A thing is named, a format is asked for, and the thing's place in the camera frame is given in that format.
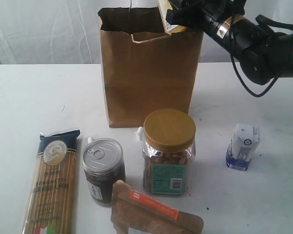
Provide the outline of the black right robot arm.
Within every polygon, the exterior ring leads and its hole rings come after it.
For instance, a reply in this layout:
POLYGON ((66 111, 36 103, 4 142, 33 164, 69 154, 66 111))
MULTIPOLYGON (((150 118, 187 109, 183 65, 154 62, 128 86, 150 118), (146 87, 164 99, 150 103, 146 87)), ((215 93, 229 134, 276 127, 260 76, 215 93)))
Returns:
POLYGON ((293 77, 293 24, 263 15, 256 24, 244 17, 244 0, 171 0, 170 24, 201 29, 239 61, 246 77, 265 85, 293 77))

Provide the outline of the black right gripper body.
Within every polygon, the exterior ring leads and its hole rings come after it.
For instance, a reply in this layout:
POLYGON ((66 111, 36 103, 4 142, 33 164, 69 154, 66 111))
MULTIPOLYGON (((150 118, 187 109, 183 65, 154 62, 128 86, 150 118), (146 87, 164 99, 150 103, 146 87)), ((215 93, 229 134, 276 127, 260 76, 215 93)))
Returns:
POLYGON ((170 24, 205 32, 217 30, 232 15, 232 0, 170 0, 171 9, 166 13, 170 24))

